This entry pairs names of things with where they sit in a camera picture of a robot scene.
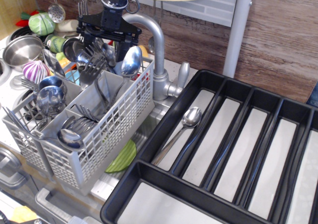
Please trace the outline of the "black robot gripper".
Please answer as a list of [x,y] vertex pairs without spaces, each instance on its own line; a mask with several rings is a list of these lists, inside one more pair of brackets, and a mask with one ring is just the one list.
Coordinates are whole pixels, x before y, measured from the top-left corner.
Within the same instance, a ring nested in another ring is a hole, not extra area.
[[101,13],[78,16],[77,33],[83,36],[90,54],[97,54],[95,38],[115,41],[115,61],[121,62],[128,50],[138,44],[142,30],[122,17],[122,10],[103,9]]

